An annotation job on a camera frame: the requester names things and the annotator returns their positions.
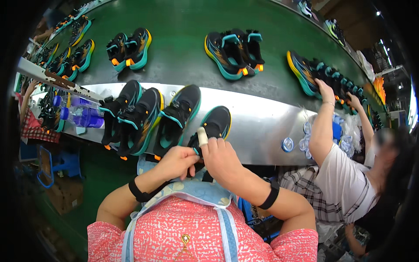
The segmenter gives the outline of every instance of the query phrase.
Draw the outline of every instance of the hand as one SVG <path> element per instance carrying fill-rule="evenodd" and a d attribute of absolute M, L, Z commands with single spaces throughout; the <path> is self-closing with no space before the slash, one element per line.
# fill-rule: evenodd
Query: hand
<path fill-rule="evenodd" d="M 32 82 L 29 84 L 28 88 L 26 89 L 25 94 L 31 95 L 35 91 L 38 84 L 39 84 L 38 81 L 32 80 Z"/>
<path fill-rule="evenodd" d="M 346 236 L 347 236 L 347 235 L 353 236 L 353 234 L 354 234 L 354 227 L 355 227 L 354 223 L 350 223 L 350 224 L 348 224 L 348 225 L 345 227 L 345 235 L 346 235 Z"/>
<path fill-rule="evenodd" d="M 200 159 L 192 148 L 175 146 L 172 147 L 153 168 L 154 171 L 163 176 L 165 181 L 169 181 L 176 177 L 181 180 L 186 178 L 189 173 L 195 176 L 194 164 Z"/>
<path fill-rule="evenodd" d="M 323 82 L 323 80 L 319 80 L 315 78 L 314 81 L 317 83 L 319 87 L 323 102 L 326 102 L 326 103 L 330 102 L 332 104 L 335 104 L 336 99 L 335 99 L 335 94 L 333 92 L 333 89 L 330 86 L 328 86 L 325 82 Z"/>
<path fill-rule="evenodd" d="M 362 109 L 362 110 L 364 110 L 363 108 L 362 108 L 362 105 L 361 105 L 361 102 L 360 102 L 360 100 L 356 97 L 356 96 L 354 96 L 354 95 L 352 95 L 350 92 L 347 92 L 346 93 L 350 98 L 351 98 L 351 101 L 350 102 L 348 102 L 348 104 L 350 105 L 350 106 L 352 106 L 353 108 L 355 108 L 358 112 Z"/>
<path fill-rule="evenodd" d="M 201 150 L 205 167 L 222 187 L 228 189 L 231 183 L 239 179 L 244 167 L 229 142 L 212 137 Z"/>

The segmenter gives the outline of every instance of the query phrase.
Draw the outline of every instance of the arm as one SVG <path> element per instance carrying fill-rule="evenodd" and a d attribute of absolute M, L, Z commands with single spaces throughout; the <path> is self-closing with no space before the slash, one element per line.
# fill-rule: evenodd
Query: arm
<path fill-rule="evenodd" d="M 333 145 L 332 117 L 335 110 L 335 95 L 332 88 L 322 80 L 315 79 L 315 81 L 320 88 L 323 104 L 314 120 L 308 148 L 320 167 Z"/>
<path fill-rule="evenodd" d="M 256 206 L 265 202 L 271 191 L 270 184 L 241 165 L 229 142 L 210 138 L 201 149 L 207 170 L 222 187 Z M 281 188 L 268 211 L 284 220 L 281 234 L 301 228 L 316 230 L 314 210 L 298 193 Z"/>
<path fill-rule="evenodd" d="M 372 142 L 372 136 L 374 135 L 374 130 L 372 129 L 371 123 L 368 120 L 367 114 L 364 111 L 364 108 L 362 107 L 360 100 L 352 95 L 351 93 L 347 93 L 347 95 L 351 98 L 351 102 L 349 102 L 349 105 L 354 107 L 361 118 L 361 125 L 362 125 L 362 133 L 364 135 L 365 140 L 365 154 L 369 151 L 371 148 L 371 142 Z"/>
<path fill-rule="evenodd" d="M 135 184 L 141 192 L 151 193 L 165 181 L 176 177 L 185 179 L 187 171 L 195 176 L 194 163 L 199 160 L 192 148 L 176 146 L 171 148 L 153 169 L 135 178 Z M 96 221 L 115 225 L 121 230 L 125 228 L 125 218 L 138 205 L 128 184 L 114 190 L 101 203 Z"/>
<path fill-rule="evenodd" d="M 362 246 L 358 240 L 353 235 L 354 224 L 351 223 L 345 227 L 345 236 L 346 240 L 348 241 L 349 248 L 353 251 L 355 255 L 358 257 L 365 254 L 365 246 Z"/>
<path fill-rule="evenodd" d="M 28 108 L 29 98 L 31 97 L 31 94 L 35 91 L 37 84 L 38 84 L 37 81 L 32 81 L 29 84 L 28 88 L 26 89 L 25 95 L 23 96 L 23 101 L 21 105 L 21 114 L 20 114 L 21 126 L 23 124 L 23 120 L 25 119 L 25 114 L 26 114 L 26 109 Z"/>
<path fill-rule="evenodd" d="M 34 41 L 35 42 L 40 42 L 40 41 L 46 39 L 47 37 L 49 37 L 52 34 L 52 32 L 54 32 L 54 28 L 50 28 L 50 29 L 46 30 L 45 33 L 35 36 Z"/>

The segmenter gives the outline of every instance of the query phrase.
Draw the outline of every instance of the red patterned shirt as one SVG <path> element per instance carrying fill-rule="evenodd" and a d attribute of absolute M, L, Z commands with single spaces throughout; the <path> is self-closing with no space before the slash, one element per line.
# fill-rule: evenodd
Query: red patterned shirt
<path fill-rule="evenodd" d="M 239 261 L 316 261 L 318 235 L 298 229 L 275 238 L 271 245 L 246 225 L 242 212 L 232 203 L 238 235 Z M 125 231 L 106 222 L 87 227 L 89 261 L 120 261 Z M 187 252 L 181 236 L 190 240 Z M 135 261 L 224 261 L 220 223 L 213 207 L 169 197 L 137 220 L 134 232 Z"/>

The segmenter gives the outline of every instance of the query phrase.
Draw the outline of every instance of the black arm band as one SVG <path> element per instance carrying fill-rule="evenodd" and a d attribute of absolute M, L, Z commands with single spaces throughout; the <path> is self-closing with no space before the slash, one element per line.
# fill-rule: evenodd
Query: black arm band
<path fill-rule="evenodd" d="M 276 179 L 274 179 L 271 182 L 271 192 L 269 193 L 269 196 L 266 198 L 265 202 L 259 207 L 263 210 L 270 208 L 274 204 L 275 200 L 277 200 L 278 194 L 279 194 L 279 183 Z"/>
<path fill-rule="evenodd" d="M 135 179 L 133 179 L 130 183 L 128 183 L 128 187 L 131 193 L 135 196 L 135 199 L 140 203 L 147 202 L 152 197 L 150 196 L 150 194 L 143 193 L 138 189 L 137 185 L 135 184 Z"/>

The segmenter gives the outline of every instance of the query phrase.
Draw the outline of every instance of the blue apron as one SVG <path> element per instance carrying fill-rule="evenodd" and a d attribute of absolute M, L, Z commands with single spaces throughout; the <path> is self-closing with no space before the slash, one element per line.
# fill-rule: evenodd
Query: blue apron
<path fill-rule="evenodd" d="M 140 156 L 138 161 L 138 174 L 153 168 L 155 165 L 151 162 L 144 162 Z M 164 199 L 176 196 L 194 203 L 213 206 L 217 211 L 220 221 L 222 247 L 227 262 L 238 262 L 238 238 L 237 230 L 233 216 L 226 208 L 230 205 L 231 200 L 237 204 L 237 197 L 230 191 L 222 188 L 217 182 L 202 182 L 202 178 L 206 169 L 200 170 L 195 177 L 186 178 L 184 181 L 174 179 L 174 183 L 165 186 L 150 201 L 148 201 L 140 212 L 131 213 L 131 222 L 125 232 L 124 242 L 122 245 L 122 262 L 134 262 L 134 231 L 137 220 L 152 207 Z"/>

